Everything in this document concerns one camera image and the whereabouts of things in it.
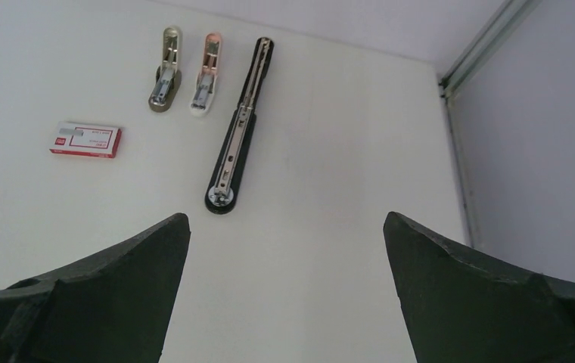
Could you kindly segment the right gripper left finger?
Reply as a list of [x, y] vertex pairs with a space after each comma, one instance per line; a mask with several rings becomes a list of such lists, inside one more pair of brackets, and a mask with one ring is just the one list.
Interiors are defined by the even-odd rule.
[[0, 290], [0, 362], [157, 362], [191, 230], [176, 213]]

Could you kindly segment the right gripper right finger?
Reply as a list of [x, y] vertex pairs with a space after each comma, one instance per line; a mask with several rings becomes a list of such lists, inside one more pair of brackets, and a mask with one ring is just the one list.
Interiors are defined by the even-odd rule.
[[401, 213], [383, 227], [419, 362], [575, 362], [575, 282], [450, 240]]

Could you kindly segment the staple box red white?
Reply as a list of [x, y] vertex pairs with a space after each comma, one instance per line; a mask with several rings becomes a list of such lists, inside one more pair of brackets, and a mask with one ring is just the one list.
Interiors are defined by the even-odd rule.
[[60, 122], [49, 145], [53, 154], [113, 159], [123, 130], [114, 126]]

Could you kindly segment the grey small stapler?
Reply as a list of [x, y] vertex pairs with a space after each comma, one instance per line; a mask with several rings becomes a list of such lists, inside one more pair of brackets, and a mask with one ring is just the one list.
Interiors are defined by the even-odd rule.
[[156, 82], [149, 96], [148, 105], [156, 113], [170, 109], [182, 84], [179, 61], [182, 54], [182, 31], [168, 26], [163, 31], [162, 61], [156, 72]]

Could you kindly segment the pink and white stapler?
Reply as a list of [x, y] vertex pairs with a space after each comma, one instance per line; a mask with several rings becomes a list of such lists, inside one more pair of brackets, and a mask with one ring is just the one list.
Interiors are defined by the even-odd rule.
[[204, 51], [194, 95], [189, 104], [193, 116], [201, 117], [210, 111], [217, 89], [221, 48], [222, 35], [220, 33], [208, 33], [204, 41]]

